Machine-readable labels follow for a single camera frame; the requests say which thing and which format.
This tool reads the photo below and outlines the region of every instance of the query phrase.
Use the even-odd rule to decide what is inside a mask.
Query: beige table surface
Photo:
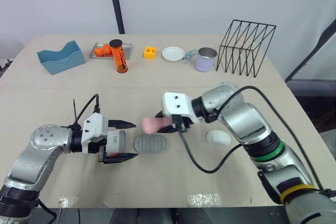
[[[336,188],[336,163],[307,115],[266,58],[257,78],[223,71],[200,73],[193,65],[164,61],[159,53],[166,46],[185,51],[210,46],[218,49],[222,35],[50,35],[36,37],[0,78],[0,130],[2,147],[0,179],[4,179],[16,157],[29,142],[31,132],[40,125],[68,125],[74,120],[72,99],[77,110],[94,94],[100,95],[101,113],[109,119],[133,122],[127,130],[127,151],[134,152],[133,140],[142,134],[141,119],[161,110],[166,91],[198,97],[221,81],[239,86],[259,87],[301,139],[325,187]],[[129,72],[118,74],[110,60],[90,59],[95,42],[121,38],[133,43]],[[87,63],[51,76],[39,63],[36,52],[60,50],[70,40],[82,49]],[[145,46],[159,49],[155,60],[142,58]],[[285,127],[254,91],[244,93],[256,105],[277,134],[302,158]],[[80,120],[92,113],[88,109]],[[229,148],[208,144],[209,129],[227,130],[219,122],[193,125],[187,140],[198,162],[215,167]],[[257,168],[246,152],[233,153],[215,174],[199,171],[190,161],[177,134],[165,135],[168,149],[161,154],[139,154],[121,164],[97,163],[95,155],[81,153],[59,157],[44,190],[42,201],[58,207],[59,198],[75,198],[72,207],[187,207],[187,195],[218,194],[220,206],[274,205],[258,177]],[[233,139],[230,147],[237,144]]]

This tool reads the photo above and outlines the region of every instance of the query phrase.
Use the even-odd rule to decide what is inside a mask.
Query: black wire rack
[[[232,20],[219,47],[216,71],[222,66],[226,73],[230,70],[231,73],[257,77],[275,29],[275,25]]]

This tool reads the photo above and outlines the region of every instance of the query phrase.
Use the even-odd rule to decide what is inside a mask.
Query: orange ball
[[[94,54],[100,57],[100,56],[104,55],[104,51],[100,47],[97,47],[97,48],[95,48],[95,53]]]
[[[111,53],[111,47],[110,45],[104,45],[103,46],[103,51],[106,55],[109,55]]]

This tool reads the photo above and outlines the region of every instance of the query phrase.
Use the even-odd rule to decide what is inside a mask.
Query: pink toy
[[[163,127],[172,125],[172,123],[173,120],[171,116],[166,118],[150,118],[147,116],[142,119],[142,128],[145,133],[152,134]]]

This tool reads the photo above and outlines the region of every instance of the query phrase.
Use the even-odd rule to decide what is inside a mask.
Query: green ring
[[[252,158],[253,158],[253,160],[259,161],[259,162],[267,161],[267,160],[272,159],[276,155],[278,155],[282,151],[282,149],[283,149],[283,142],[280,140],[278,147],[274,151],[272,151],[271,153],[269,153],[265,156],[262,156],[262,157],[252,157]]]

